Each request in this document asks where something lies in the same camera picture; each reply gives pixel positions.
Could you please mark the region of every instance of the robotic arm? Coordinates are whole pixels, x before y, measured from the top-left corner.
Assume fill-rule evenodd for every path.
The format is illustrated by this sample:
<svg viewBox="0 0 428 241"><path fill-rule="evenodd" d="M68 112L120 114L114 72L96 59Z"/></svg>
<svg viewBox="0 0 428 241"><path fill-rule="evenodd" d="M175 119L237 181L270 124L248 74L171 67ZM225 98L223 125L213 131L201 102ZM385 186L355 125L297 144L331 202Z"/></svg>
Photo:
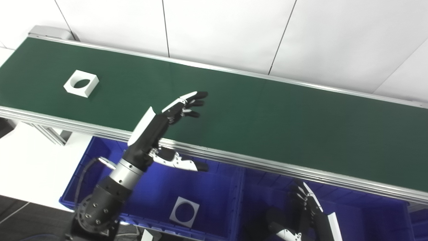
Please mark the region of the robotic arm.
<svg viewBox="0 0 428 241"><path fill-rule="evenodd" d="M313 228L318 241L342 241L336 213L325 214L309 186L300 180L295 183L293 225L286 228L278 211L270 209L266 214L269 230L285 241L313 241L307 236L309 228Z"/></svg>
<svg viewBox="0 0 428 241"><path fill-rule="evenodd" d="M91 195L83 199L63 240L114 240L122 205L153 162L191 171L208 170L206 163L182 160L174 150L158 145L168 127L183 116L199 117L199 113L189 108L203 106L204 102L200 99L207 95L207 92L201 91L183 95L165 107L161 114L155 114L150 107L135 127L128 141L128 149L119 163L115 165L105 158L99 158L113 171L96 185Z"/></svg>

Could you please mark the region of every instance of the circular hole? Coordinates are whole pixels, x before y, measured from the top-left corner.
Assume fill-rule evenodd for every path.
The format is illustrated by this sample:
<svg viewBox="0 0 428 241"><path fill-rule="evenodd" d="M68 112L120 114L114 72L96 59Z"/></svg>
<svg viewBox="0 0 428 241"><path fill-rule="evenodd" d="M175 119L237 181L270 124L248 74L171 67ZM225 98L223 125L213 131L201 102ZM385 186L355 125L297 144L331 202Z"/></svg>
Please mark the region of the circular hole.
<svg viewBox="0 0 428 241"><path fill-rule="evenodd" d="M90 82L90 80L88 80L88 79L81 79L81 80L79 80L79 81L77 81L74 85L73 85L73 87L74 88L83 88L83 87L85 87L85 86L87 86L88 84L89 84L89 82Z"/></svg>
<svg viewBox="0 0 428 241"><path fill-rule="evenodd" d="M180 204L175 210L175 217L177 217L180 222L190 221L194 214L195 210L193 206L188 203Z"/></svg>

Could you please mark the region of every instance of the white table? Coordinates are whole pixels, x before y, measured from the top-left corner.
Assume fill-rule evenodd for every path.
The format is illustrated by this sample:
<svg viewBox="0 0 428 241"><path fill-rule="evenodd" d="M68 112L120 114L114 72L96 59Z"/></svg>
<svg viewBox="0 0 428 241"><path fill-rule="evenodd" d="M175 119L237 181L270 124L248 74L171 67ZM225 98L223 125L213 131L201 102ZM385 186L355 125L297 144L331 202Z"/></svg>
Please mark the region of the white table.
<svg viewBox="0 0 428 241"><path fill-rule="evenodd" d="M73 133L54 145L25 123L0 139L0 195L71 211L58 202L91 136Z"/></svg>

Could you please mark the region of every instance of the blue crate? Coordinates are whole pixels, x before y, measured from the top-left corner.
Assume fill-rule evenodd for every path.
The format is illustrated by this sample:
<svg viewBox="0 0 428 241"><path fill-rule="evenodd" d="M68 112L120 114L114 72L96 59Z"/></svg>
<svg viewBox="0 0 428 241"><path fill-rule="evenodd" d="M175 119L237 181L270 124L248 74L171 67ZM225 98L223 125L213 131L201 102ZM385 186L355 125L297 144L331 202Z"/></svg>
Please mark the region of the blue crate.
<svg viewBox="0 0 428 241"><path fill-rule="evenodd" d="M415 241L428 241L428 209L410 213Z"/></svg>
<svg viewBox="0 0 428 241"><path fill-rule="evenodd" d="M343 241L414 241L408 203L370 193L306 181L325 213L336 212ZM293 179L245 170L239 241L248 241L244 225L274 206L286 214ZM268 240L281 240L272 235Z"/></svg>
<svg viewBox="0 0 428 241"><path fill-rule="evenodd" d="M117 163L124 150L122 142L94 137L83 155L60 203L74 208L74 194L80 173L94 157L107 157ZM122 221L171 234L207 241L230 240L236 236L236 212L240 208L242 167L194 158L209 165L209 172L185 171L153 163L126 202L120 218ZM96 163L82 183L78 201L89 195L97 182L111 170ZM200 204L192 229L169 220L181 196Z"/></svg>

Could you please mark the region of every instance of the gray floor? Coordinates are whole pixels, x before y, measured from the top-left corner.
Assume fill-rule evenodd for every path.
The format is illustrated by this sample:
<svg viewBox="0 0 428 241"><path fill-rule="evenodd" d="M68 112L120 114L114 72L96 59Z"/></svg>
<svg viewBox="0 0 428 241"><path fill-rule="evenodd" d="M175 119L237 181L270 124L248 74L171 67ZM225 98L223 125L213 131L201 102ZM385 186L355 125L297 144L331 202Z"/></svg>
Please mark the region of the gray floor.
<svg viewBox="0 0 428 241"><path fill-rule="evenodd" d="M0 221L17 211L27 202L0 196ZM29 203L19 212L0 224L1 241L58 241L72 218L72 213ZM119 233L136 233L133 225L121 226ZM33 235L44 235L28 238ZM116 237L116 241L134 241L135 235ZM160 241L183 241L183 238L163 234Z"/></svg>

